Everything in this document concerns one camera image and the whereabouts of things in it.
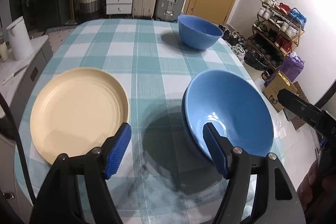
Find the laundry basket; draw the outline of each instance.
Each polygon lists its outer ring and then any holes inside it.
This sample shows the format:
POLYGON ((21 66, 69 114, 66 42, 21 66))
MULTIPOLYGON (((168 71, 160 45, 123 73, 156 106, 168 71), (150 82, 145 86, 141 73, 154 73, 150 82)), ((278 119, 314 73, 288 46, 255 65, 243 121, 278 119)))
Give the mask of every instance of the laundry basket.
POLYGON ((101 0, 79 0, 82 22, 101 18, 101 0))

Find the tablecloth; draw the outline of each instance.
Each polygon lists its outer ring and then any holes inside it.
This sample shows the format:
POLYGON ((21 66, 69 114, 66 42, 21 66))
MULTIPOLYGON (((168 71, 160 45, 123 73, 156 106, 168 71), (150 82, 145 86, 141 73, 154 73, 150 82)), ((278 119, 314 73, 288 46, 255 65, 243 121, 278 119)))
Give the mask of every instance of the tablecloth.
MULTIPOLYGON (((30 114, 40 90, 56 75, 76 67, 96 67, 123 85, 130 101, 131 142, 118 172, 107 181, 124 223, 211 223, 227 181, 216 168, 189 150, 183 135, 182 96, 191 79, 213 69, 232 71, 253 84, 223 39, 206 51, 181 41, 177 23, 101 19, 79 25, 64 41, 40 76, 27 103, 19 132, 37 195, 50 165, 36 151, 30 114)), ((277 142, 272 152, 281 155, 277 142)), ((16 178, 28 196, 16 151, 16 178)), ((78 177, 87 221, 92 214, 84 178, 78 177)), ((253 204, 251 176, 245 218, 253 204)))

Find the beige plate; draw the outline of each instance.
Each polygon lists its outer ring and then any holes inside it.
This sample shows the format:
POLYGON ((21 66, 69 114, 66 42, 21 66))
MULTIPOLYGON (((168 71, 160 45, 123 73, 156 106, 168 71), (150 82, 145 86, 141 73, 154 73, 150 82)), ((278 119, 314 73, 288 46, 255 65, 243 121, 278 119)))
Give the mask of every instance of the beige plate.
POLYGON ((120 83, 95 68, 68 70, 39 93, 30 117, 34 145, 53 164, 61 153, 86 154, 128 122, 129 103, 120 83))

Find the purple bag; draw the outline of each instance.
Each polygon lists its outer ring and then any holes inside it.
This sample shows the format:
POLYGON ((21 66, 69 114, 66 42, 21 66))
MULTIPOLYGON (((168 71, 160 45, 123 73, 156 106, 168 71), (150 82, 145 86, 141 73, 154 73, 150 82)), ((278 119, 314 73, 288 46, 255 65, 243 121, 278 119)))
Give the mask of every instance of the purple bag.
POLYGON ((287 78, 291 82, 294 82, 296 77, 298 77, 300 72, 302 72, 304 66, 305 62, 302 61, 302 59, 298 57, 295 52, 293 52, 285 58, 279 68, 272 74, 268 81, 265 82, 264 86, 267 87, 280 70, 287 76, 287 78))

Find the blue bowl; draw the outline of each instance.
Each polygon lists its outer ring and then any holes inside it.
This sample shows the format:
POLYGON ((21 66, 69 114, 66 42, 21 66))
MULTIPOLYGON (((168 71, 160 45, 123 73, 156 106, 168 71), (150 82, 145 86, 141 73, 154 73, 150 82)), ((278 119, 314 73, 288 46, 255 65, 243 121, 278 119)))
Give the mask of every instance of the blue bowl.
POLYGON ((194 140, 211 159, 203 126, 212 122, 233 146, 266 156, 273 143, 273 123, 259 93, 243 78, 223 70, 198 74, 185 92, 185 115, 194 140))
POLYGON ((184 137, 185 140, 188 143, 188 146, 190 148, 190 150, 200 159, 200 160, 205 160, 206 162, 212 162, 211 159, 209 159, 204 153, 203 151, 199 148, 199 146, 197 145, 197 143, 195 142, 189 126, 188 126, 188 122, 185 116, 185 110, 184 110, 184 102, 185 102, 185 93, 183 95, 182 98, 182 120, 183 120, 183 128, 184 128, 184 137))
POLYGON ((196 16, 179 15, 178 32, 189 47, 205 50, 223 36, 223 31, 211 22, 196 16))

